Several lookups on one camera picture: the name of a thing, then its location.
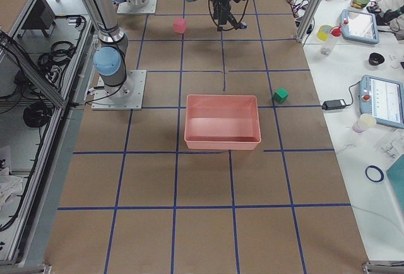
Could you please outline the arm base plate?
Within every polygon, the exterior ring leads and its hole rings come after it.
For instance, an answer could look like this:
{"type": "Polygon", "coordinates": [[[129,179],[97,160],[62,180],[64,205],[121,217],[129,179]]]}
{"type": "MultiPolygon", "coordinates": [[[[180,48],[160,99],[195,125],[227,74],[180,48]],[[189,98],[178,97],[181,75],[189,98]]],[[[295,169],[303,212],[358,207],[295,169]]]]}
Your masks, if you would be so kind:
{"type": "Polygon", "coordinates": [[[155,14],[157,0],[126,0],[118,6],[119,15],[147,15],[155,14]]]}
{"type": "Polygon", "coordinates": [[[95,91],[92,110],[141,110],[146,83],[146,70],[128,70],[127,78],[122,87],[104,87],[99,76],[98,86],[103,88],[95,91]]]}

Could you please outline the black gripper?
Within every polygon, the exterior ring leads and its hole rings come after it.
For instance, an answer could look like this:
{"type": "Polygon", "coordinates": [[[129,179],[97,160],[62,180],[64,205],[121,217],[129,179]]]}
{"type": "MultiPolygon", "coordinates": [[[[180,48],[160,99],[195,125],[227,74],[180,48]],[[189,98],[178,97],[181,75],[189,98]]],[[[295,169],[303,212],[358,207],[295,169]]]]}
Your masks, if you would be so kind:
{"type": "Polygon", "coordinates": [[[231,0],[213,0],[213,20],[217,21],[218,31],[222,31],[227,23],[230,23],[232,27],[235,26],[230,2],[231,0]]]}

